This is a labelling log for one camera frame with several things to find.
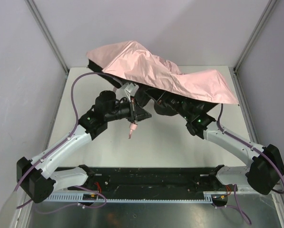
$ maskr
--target white table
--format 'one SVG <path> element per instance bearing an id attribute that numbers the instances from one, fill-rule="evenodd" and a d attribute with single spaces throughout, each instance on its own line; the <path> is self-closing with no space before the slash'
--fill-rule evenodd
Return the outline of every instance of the white table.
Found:
<path id="1" fill-rule="evenodd" d="M 227 66 L 182 66 L 182 72 L 192 73 L 205 69 L 217 69 L 228 82 L 236 96 L 235 88 Z M 75 122 L 70 88 L 73 81 L 88 68 L 72 68 L 61 99 L 57 118 L 49 146 L 58 141 L 70 130 Z M 113 86 L 97 75 L 80 79 L 74 89 L 74 100 L 81 117 L 94 104 L 103 90 L 112 90 Z M 129 122 L 118 120 L 108 123 L 108 129 L 92 143 L 87 144 L 69 156 L 61 166 L 97 167 L 215 167 L 244 165 L 239 159 L 221 147 L 190 135 L 185 120 L 179 115 L 168 117 L 157 115 L 153 102 L 145 107 L 152 118 L 138 124 L 132 139 L 128 139 Z M 208 114 L 217 118 L 220 105 Z M 225 105 L 221 123 L 235 133 L 249 138 L 241 109 L 237 105 Z"/>

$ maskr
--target reflective floor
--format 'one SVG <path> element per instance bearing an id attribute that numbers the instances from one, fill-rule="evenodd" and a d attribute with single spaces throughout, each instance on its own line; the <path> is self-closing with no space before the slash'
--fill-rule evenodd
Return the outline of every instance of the reflective floor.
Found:
<path id="1" fill-rule="evenodd" d="M 215 209 L 210 204 L 108 203 L 99 209 L 72 206 L 42 215 L 32 209 L 29 228 L 280 228 L 278 215 L 269 196 L 239 195 L 243 211 L 252 220 L 245 224 L 233 209 Z M 40 211 L 52 211 L 67 203 L 44 202 Z M 235 205 L 234 196 L 228 205 Z"/>

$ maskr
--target metal beam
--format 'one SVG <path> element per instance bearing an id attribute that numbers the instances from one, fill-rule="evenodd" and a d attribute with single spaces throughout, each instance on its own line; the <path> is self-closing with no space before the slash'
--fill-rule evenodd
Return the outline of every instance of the metal beam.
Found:
<path id="1" fill-rule="evenodd" d="M 252 32 L 252 35 L 250 36 L 247 44 L 245 45 L 245 48 L 243 49 L 239 59 L 237 60 L 234 70 L 237 73 L 240 66 L 242 65 L 242 62 L 245 60 L 249 52 L 251 51 L 253 45 L 255 44 L 256 40 L 258 39 L 259 35 L 261 34 L 263 28 L 265 27 L 266 23 L 268 22 L 270 16 L 272 15 L 274 9 L 276 8 L 277 3 L 280 0 L 270 0 L 262 13 L 255 29 Z"/>
<path id="2" fill-rule="evenodd" d="M 63 68 L 66 75 L 68 75 L 69 69 L 66 65 L 66 62 L 63 59 L 59 49 L 57 48 L 57 45 L 56 45 L 50 31 L 48 30 L 48 27 L 47 27 L 46 23 L 44 22 L 34 0 L 24 0 L 24 1 L 26 2 L 29 10 L 31 11 L 36 23 L 38 24 L 42 34 L 44 35 L 46 41 L 48 42 L 50 48 L 52 49 L 52 51 L 53 51 L 55 57 L 57 58 L 60 66 Z"/>

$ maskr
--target white wall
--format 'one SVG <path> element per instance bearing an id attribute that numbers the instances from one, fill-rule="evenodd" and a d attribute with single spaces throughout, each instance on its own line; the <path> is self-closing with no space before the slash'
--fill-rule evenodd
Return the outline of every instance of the white wall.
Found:
<path id="1" fill-rule="evenodd" d="M 284 0 L 239 71 L 260 142 L 275 144 L 284 161 Z"/>
<path id="2" fill-rule="evenodd" d="M 0 208 L 16 162 L 43 150 L 64 73 L 23 0 L 0 0 Z"/>
<path id="3" fill-rule="evenodd" d="M 137 40 L 180 66 L 234 66 L 269 0 L 35 0 L 68 67 Z"/>

